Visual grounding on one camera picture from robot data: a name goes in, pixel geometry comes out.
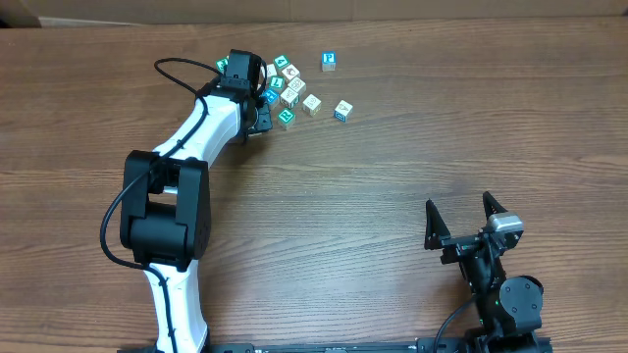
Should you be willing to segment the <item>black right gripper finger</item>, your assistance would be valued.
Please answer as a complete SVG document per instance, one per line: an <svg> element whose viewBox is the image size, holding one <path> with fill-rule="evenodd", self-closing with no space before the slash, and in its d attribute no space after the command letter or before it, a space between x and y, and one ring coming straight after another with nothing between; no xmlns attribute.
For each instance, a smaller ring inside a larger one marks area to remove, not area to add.
<svg viewBox="0 0 628 353"><path fill-rule="evenodd" d="M489 191L485 191L483 193L483 207L487 219L494 214L507 212L507 210L497 202Z"/></svg>
<svg viewBox="0 0 628 353"><path fill-rule="evenodd" d="M450 232L446 227L436 204L429 199L426 202L426 232L424 248L437 250L443 247L443 242L450 239Z"/></svg>

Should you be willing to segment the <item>green R wooden block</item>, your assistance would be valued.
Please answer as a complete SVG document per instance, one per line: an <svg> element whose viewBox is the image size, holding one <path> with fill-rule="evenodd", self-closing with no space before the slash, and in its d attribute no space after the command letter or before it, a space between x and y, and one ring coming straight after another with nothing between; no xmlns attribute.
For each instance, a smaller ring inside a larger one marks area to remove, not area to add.
<svg viewBox="0 0 628 353"><path fill-rule="evenodd" d="M284 129L289 129L295 122L295 113L290 109L282 109L277 115L278 124Z"/></svg>

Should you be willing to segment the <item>white block blue side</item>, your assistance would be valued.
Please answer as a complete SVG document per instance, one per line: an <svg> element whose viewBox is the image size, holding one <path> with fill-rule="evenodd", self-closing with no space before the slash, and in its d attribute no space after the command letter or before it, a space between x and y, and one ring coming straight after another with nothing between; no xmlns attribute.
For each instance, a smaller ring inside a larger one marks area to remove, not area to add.
<svg viewBox="0 0 628 353"><path fill-rule="evenodd" d="M341 100L336 106L336 108L334 109L334 117L338 119L339 121L346 123L352 111L353 111L353 106L350 103L344 100Z"/></svg>

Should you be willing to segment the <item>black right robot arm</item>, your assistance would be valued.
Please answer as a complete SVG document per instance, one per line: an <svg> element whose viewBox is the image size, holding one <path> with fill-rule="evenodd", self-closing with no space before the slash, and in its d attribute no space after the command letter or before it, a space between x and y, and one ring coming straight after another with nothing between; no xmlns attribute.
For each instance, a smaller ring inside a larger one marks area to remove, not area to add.
<svg viewBox="0 0 628 353"><path fill-rule="evenodd" d="M431 349L437 352L453 319L475 306L480 325L456 340L457 352L550 352L550 342L535 334L542 327L543 285L530 276L508 278L500 261L516 247L524 223L488 191L483 193L483 207L486 225L475 234L453 237L436 204L426 202L424 248L441 250L444 265L458 265L472 293L445 319Z"/></svg>

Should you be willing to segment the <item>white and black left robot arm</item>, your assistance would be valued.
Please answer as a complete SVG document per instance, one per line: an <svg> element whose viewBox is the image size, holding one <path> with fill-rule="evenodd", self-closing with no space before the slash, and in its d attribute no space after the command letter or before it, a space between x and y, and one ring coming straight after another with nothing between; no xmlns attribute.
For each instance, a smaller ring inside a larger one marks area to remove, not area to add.
<svg viewBox="0 0 628 353"><path fill-rule="evenodd" d="M120 238L150 283L158 323L153 352L206 346L198 263L211 230L209 169L230 140L271 124L259 87L238 76L213 79L168 140L127 156Z"/></svg>

